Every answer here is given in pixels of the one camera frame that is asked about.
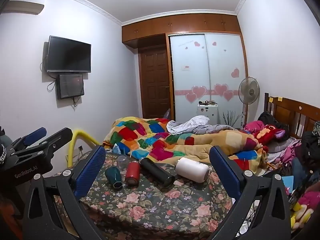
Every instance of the metal screw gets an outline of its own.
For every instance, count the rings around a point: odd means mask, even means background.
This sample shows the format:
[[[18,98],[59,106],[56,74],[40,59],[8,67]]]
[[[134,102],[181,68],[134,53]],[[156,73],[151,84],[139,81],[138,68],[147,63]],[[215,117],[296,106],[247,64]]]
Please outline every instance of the metal screw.
[[[245,174],[247,177],[251,177],[251,176],[253,175],[252,171],[249,171],[249,170],[244,171],[244,174]]]
[[[33,176],[34,179],[40,179],[41,175],[37,173],[36,175]]]
[[[63,173],[62,173],[62,175],[63,176],[69,176],[71,174],[71,170],[65,170]]]
[[[281,180],[281,176],[279,174],[275,174],[275,179]]]

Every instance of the small monitor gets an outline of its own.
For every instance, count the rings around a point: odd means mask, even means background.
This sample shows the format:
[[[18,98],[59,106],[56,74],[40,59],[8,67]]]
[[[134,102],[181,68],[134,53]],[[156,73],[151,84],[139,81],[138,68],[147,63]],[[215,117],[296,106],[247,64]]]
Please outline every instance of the small monitor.
[[[74,98],[84,95],[82,74],[59,74],[57,76],[57,98]]]
[[[47,72],[91,72],[91,45],[50,36]]]

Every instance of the colorful patchwork quilt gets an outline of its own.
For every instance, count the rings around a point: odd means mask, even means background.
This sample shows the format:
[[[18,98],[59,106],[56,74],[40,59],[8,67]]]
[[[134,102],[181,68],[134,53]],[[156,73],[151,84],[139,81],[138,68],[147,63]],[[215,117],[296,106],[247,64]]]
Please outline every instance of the colorful patchwork quilt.
[[[124,154],[136,159],[148,157],[155,162],[171,165],[175,165],[182,157],[210,163],[210,148],[220,146],[243,170],[256,172],[258,166],[265,168],[266,153],[251,134],[223,130],[216,134],[171,135],[166,129],[168,122],[163,118],[142,119],[132,116],[117,119],[104,145],[113,147],[117,144]]]

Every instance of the tv screen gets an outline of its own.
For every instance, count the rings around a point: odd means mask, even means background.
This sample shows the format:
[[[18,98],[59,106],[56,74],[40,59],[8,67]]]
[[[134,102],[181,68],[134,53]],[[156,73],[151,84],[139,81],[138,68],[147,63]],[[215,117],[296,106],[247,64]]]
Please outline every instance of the tv screen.
[[[47,72],[91,72],[91,45],[50,36]]]

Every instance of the white wall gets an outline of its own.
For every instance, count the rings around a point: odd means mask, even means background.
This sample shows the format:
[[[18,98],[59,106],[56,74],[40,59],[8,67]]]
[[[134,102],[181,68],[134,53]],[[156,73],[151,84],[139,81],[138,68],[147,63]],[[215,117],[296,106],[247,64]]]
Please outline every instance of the white wall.
[[[320,107],[320,26],[304,0],[246,0],[238,20],[260,85],[248,120],[263,111],[265,92]]]
[[[44,43],[59,36],[92,45],[92,73],[84,75],[84,96],[57,100],[52,81],[40,70]],[[37,16],[0,15],[0,125],[13,140],[39,127],[47,134],[69,127],[102,142],[115,119],[137,116],[134,53],[121,43],[121,26],[74,0],[47,0]],[[83,145],[81,140],[75,146]],[[67,164],[68,145],[52,159],[54,174]]]
[[[138,97],[138,111],[139,117],[142,118],[142,102],[141,102],[141,88],[140,88],[140,74],[139,74],[139,54],[138,49],[134,50],[134,67],[136,71],[136,85],[137,85],[137,97]]]

